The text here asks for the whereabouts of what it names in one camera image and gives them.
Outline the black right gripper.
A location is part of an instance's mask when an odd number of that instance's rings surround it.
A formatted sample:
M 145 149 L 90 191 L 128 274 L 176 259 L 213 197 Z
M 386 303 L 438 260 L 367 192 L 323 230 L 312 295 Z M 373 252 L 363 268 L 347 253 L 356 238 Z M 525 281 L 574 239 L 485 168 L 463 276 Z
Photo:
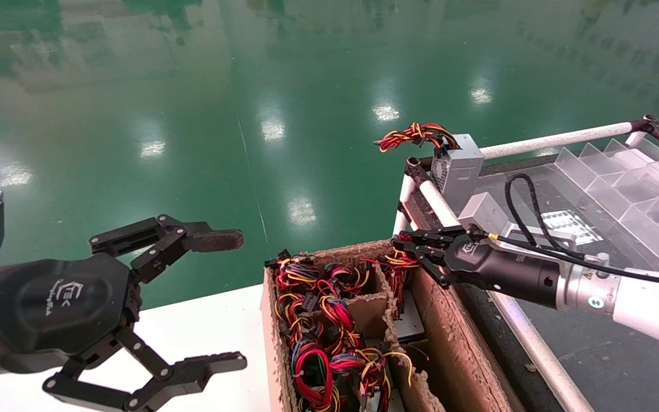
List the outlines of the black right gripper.
M 447 267 L 460 283 L 557 308 L 559 264 L 474 243 L 461 226 L 402 231 L 392 238 L 392 247 L 413 253 L 421 269 L 442 289 L 452 287 Z

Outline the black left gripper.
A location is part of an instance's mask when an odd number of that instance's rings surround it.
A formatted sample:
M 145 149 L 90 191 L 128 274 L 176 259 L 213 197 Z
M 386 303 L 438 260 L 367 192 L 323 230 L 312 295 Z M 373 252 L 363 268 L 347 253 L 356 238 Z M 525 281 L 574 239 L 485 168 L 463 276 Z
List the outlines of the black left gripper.
M 95 235 L 89 240 L 95 255 L 84 260 L 0 266 L 0 356 L 76 356 L 42 390 L 85 409 L 157 411 L 173 397 L 200 393 L 213 375 L 243 370 L 248 360 L 225 352 L 169 365 L 130 329 L 138 319 L 135 282 L 148 284 L 188 251 L 231 251 L 244 241 L 239 229 L 214 230 L 204 221 L 159 215 Z M 115 259 L 139 250 L 131 271 Z M 80 380 L 83 371 L 120 348 L 149 371 L 143 387 L 130 393 Z

